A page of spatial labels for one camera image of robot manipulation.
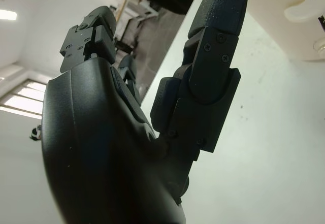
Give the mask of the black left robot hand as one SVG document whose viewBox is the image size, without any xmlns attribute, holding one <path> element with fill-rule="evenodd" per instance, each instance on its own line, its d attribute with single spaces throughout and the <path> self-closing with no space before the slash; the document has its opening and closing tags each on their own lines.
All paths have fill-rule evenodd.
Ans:
<svg viewBox="0 0 325 224">
<path fill-rule="evenodd" d="M 185 223 L 192 163 L 213 152 L 241 75 L 230 67 L 248 0 L 202 0 L 183 61 L 143 113 L 116 20 L 101 6 L 69 29 L 46 87 L 44 166 L 66 223 Z"/>
</svg>

